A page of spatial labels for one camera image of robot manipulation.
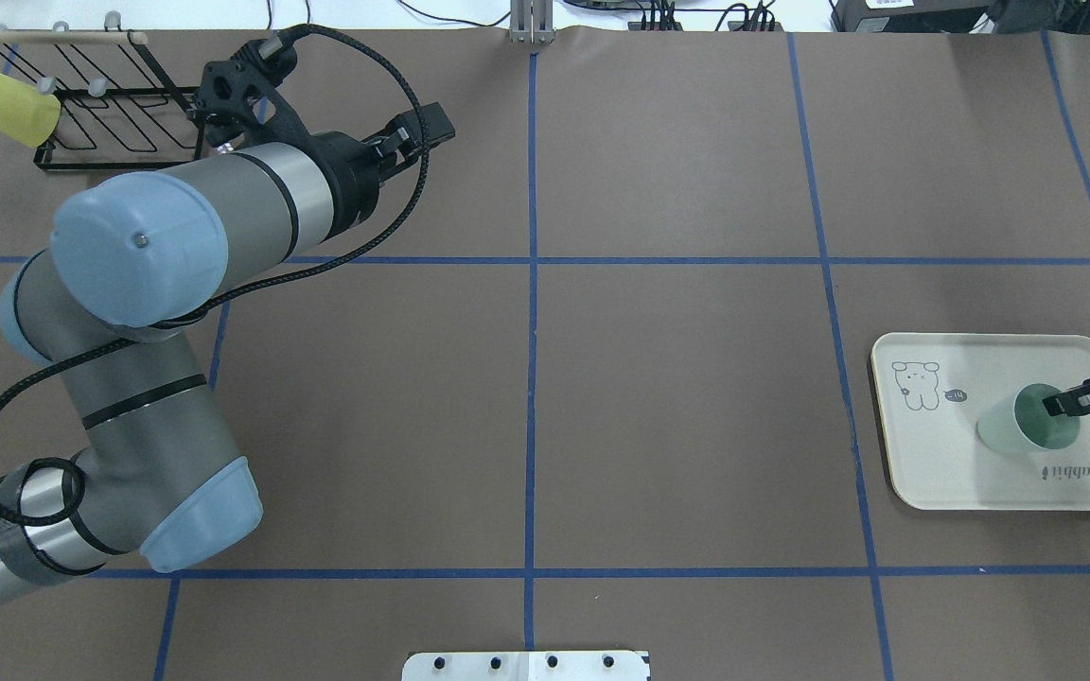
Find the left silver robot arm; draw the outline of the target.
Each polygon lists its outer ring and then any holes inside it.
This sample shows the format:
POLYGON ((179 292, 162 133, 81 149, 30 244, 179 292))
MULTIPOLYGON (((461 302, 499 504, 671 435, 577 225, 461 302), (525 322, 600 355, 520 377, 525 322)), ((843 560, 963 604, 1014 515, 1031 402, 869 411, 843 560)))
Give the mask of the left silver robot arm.
POLYGON ((0 294, 0 326, 57 376, 88 445, 0 478, 0 604, 137 552, 160 573, 234 546, 264 509, 185 336, 201 306, 375 210, 382 183, 453 138, 441 104, 371 138, 272 139, 120 174, 62 203, 47 250, 0 294))

